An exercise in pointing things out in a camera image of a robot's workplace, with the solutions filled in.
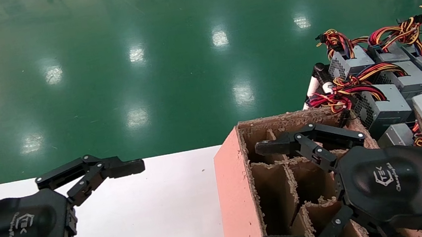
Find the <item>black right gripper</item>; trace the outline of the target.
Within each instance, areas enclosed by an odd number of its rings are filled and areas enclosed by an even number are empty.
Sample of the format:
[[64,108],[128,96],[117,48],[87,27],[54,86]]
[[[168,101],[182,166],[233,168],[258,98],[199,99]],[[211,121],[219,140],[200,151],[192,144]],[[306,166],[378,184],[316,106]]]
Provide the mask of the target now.
[[[422,147],[367,149],[361,147],[364,140],[362,132],[312,123],[258,142],[255,151],[262,156],[304,157],[323,171],[337,171],[345,204],[333,209],[336,214],[315,237],[343,237],[353,223],[380,237],[392,237],[391,228],[421,230]],[[338,149],[350,150],[338,161],[331,152]]]

